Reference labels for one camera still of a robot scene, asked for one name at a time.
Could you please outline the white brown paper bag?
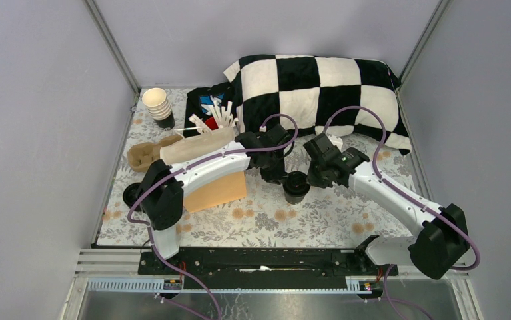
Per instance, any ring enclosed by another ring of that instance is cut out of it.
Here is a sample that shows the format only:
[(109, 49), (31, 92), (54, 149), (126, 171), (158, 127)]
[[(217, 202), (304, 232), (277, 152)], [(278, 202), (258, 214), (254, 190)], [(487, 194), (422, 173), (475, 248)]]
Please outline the white brown paper bag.
[(183, 138), (160, 149), (160, 159), (171, 171), (184, 169), (175, 179), (184, 183), (183, 206), (189, 213), (209, 209), (247, 196), (246, 155), (225, 155), (242, 149), (230, 127)]

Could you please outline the single black paper cup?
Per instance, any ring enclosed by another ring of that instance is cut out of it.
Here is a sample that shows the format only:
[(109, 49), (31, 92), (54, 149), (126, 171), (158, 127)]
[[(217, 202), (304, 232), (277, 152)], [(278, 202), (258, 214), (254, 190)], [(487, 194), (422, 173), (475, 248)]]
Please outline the single black paper cup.
[(296, 205), (297, 203), (302, 202), (308, 194), (310, 191), (310, 185), (307, 183), (300, 185), (289, 185), (288, 183), (285, 183), (283, 185), (283, 190), (286, 201), (291, 205)]

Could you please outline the stack of paper cups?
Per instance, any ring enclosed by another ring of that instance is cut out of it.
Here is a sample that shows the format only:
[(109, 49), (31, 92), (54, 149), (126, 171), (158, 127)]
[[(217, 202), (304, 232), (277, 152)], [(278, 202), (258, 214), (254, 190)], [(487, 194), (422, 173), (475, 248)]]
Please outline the stack of paper cups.
[(174, 128), (175, 118), (172, 104), (164, 89), (147, 89), (143, 93), (142, 102), (151, 118), (161, 129), (168, 131)]

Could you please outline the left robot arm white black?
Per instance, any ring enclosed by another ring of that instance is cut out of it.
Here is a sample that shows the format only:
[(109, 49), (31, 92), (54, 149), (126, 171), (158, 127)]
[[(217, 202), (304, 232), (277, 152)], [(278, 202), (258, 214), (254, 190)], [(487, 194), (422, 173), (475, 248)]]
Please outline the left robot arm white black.
[(266, 132), (245, 132), (231, 139), (217, 140), (217, 147), (198, 157), (168, 164), (152, 163), (137, 189), (133, 208), (147, 216), (154, 266), (164, 274), (179, 267), (179, 238), (176, 225), (183, 215), (183, 200), (192, 192), (233, 173), (252, 167), (271, 169), (283, 158), (282, 151), (293, 144), (295, 134), (281, 125)]

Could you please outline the black plastic cup lid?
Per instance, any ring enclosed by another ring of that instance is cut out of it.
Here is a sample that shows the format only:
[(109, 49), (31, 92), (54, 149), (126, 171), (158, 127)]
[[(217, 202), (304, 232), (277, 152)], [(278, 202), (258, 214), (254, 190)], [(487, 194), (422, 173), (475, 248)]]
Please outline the black plastic cup lid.
[(282, 185), (284, 185), (285, 183), (288, 183), (289, 185), (300, 185), (303, 183), (307, 183), (308, 185), (310, 185), (307, 181), (307, 174), (303, 173), (302, 171), (290, 172)]

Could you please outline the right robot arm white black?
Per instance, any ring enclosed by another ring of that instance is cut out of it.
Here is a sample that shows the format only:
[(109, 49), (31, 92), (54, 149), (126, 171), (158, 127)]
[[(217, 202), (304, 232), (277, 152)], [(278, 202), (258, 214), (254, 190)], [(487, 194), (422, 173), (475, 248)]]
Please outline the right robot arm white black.
[(354, 264), (365, 275), (381, 265), (414, 266), (431, 279), (441, 279), (468, 252), (463, 210), (443, 207), (383, 176), (355, 148), (341, 151), (324, 134), (304, 144), (310, 156), (308, 183), (327, 188), (342, 185), (372, 199), (411, 233), (409, 237), (373, 237), (356, 254)]

